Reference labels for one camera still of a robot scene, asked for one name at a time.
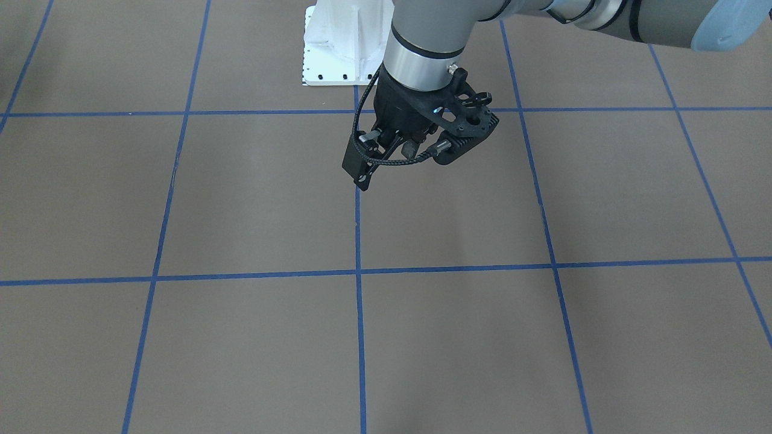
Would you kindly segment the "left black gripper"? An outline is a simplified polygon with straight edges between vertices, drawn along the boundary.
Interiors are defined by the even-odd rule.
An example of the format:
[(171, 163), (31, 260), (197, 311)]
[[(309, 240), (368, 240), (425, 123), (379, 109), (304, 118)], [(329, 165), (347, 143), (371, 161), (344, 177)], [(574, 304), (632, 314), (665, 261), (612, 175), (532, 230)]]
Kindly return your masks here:
[(417, 152), (428, 135), (439, 128), (434, 120), (435, 107), (442, 102), (441, 89), (413, 90), (398, 82), (387, 71), (378, 71), (370, 80), (377, 86), (374, 108), (376, 121), (370, 134), (355, 131), (351, 134), (341, 167), (359, 190), (369, 189), (375, 165), (367, 162), (358, 152), (370, 159), (389, 159), (401, 147), (405, 159), (433, 159), (437, 154), (435, 143), (422, 153)]

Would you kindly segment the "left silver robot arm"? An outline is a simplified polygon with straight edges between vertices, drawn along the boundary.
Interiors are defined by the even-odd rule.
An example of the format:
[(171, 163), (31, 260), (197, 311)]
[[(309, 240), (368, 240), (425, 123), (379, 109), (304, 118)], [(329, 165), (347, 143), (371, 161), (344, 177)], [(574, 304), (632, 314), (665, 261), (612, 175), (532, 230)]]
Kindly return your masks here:
[(549, 27), (695, 52), (736, 49), (770, 18), (769, 1), (395, 1), (384, 55), (353, 116), (341, 165), (359, 190), (375, 171), (448, 165), (499, 124), (493, 97), (461, 56), (477, 25), (531, 17)]

